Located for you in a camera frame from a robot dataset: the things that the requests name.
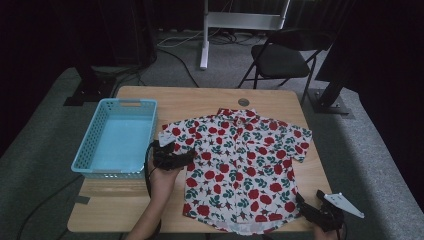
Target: gray carpet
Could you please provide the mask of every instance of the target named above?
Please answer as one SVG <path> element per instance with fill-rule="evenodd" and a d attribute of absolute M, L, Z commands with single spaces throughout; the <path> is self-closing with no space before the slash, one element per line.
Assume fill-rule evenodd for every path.
<path fill-rule="evenodd" d="M 168 33 L 161 37 L 193 33 Z M 246 39 L 237 35 L 238 40 Z M 200 41 L 161 48 L 183 60 L 200 87 L 234 88 L 251 63 L 250 45 L 216 45 L 211 41 L 208 69 L 199 69 Z M 325 58 L 320 55 L 318 66 Z M 125 68 L 95 67 L 110 74 Z M 157 61 L 140 74 L 121 74 L 123 85 L 195 87 L 184 65 L 159 51 Z M 0 160 L 0 239 L 121 239 L 119 233 L 72 233 L 67 220 L 82 178 L 70 169 L 96 103 L 64 107 L 80 81 L 70 68 L 57 79 L 36 112 Z M 288 89 L 300 97 L 306 80 L 264 81 L 260 89 Z M 312 88 L 327 83 L 313 81 Z M 251 88 L 252 82 L 242 88 Z M 333 192 L 342 192 L 365 219 L 345 214 L 347 239 L 423 239 L 424 215 L 397 170 L 387 148 L 359 102 L 356 93 L 344 89 L 341 97 L 354 119 L 314 113 L 305 101 L 303 111 Z M 66 186 L 58 194 L 55 192 Z M 274 239 L 312 239 L 310 233 L 270 234 Z M 159 239 L 204 239 L 202 234 L 161 234 Z M 212 239 L 260 239 L 234 234 L 213 234 Z"/>

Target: floral shirt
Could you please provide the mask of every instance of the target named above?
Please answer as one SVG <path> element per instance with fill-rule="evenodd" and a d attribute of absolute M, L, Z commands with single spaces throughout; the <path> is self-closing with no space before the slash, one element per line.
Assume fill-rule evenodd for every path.
<path fill-rule="evenodd" d="M 174 153 L 195 149 L 183 214 L 240 235 L 263 234 L 298 217 L 292 159 L 305 158 L 312 132 L 252 110 L 163 126 Z"/>

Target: blue plastic basket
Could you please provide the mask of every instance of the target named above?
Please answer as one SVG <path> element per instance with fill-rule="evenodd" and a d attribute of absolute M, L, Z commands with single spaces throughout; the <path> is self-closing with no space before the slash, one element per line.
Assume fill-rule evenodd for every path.
<path fill-rule="evenodd" d="M 72 171 L 86 178 L 143 178 L 144 159 L 157 123 L 154 99 L 99 102 Z"/>

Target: metal stand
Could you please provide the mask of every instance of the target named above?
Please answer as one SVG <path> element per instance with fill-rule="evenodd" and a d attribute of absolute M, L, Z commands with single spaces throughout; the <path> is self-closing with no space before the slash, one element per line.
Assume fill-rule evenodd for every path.
<path fill-rule="evenodd" d="M 312 107 L 316 113 L 340 114 L 342 118 L 355 119 L 351 109 L 346 107 L 340 96 L 337 97 L 331 106 L 322 106 L 320 98 L 323 92 L 324 89 L 308 89 L 309 100 L 311 101 Z"/>
<path fill-rule="evenodd" d="M 291 0 L 286 0 L 280 15 L 231 13 L 231 12 L 209 12 L 208 0 L 205 0 L 205 12 L 203 19 L 203 46 L 200 69 L 208 67 L 208 28 L 236 28 L 236 29 L 258 29 L 278 30 L 283 28 L 287 9 Z"/>

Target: dark background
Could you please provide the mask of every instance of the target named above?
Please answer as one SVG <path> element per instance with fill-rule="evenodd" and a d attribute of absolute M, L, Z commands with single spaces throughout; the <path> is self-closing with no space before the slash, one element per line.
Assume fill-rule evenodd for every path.
<path fill-rule="evenodd" d="M 56 78 L 74 66 L 67 33 L 77 34 L 78 46 L 91 65 L 147 67 L 142 58 L 151 57 L 146 55 L 151 54 L 148 50 L 153 47 L 146 46 L 154 34 L 137 42 L 131 37 L 137 31 L 146 34 L 143 33 L 147 26 L 143 18 L 146 9 L 140 9 L 137 4 L 151 4 L 147 12 L 151 14 L 154 29 L 200 30 L 203 27 L 203 1 L 127 0 L 120 1 L 122 8 L 112 6 L 113 2 L 67 1 L 65 9 L 73 25 L 65 29 L 50 1 L 0 3 L 0 155 L 25 126 Z M 270 1 L 266 5 L 262 2 L 265 1 L 244 1 L 236 4 L 235 9 L 275 13 L 281 6 L 281 1 Z M 216 1 L 210 10 L 220 10 L 224 3 Z M 127 24 L 111 25 L 108 21 L 108 17 L 114 15 L 131 15 L 131 7 L 137 10 L 133 15 L 138 19 L 137 24 L 128 27 Z M 317 16 L 317 9 L 323 16 Z M 339 32 L 318 79 L 343 80 L 347 88 L 358 92 L 361 103 L 423 208 L 424 193 L 419 190 L 424 182 L 424 101 L 421 94 L 424 6 L 421 1 L 357 0 L 351 11 L 343 12 L 346 18 L 333 16 L 331 21 L 325 18 L 324 12 L 338 11 L 319 8 L 310 1 L 294 1 L 290 11 L 287 26 L 319 23 L 313 27 Z M 128 34 L 129 42 L 117 42 L 114 36 L 119 34 Z M 136 50 L 137 47 L 147 50 Z"/>

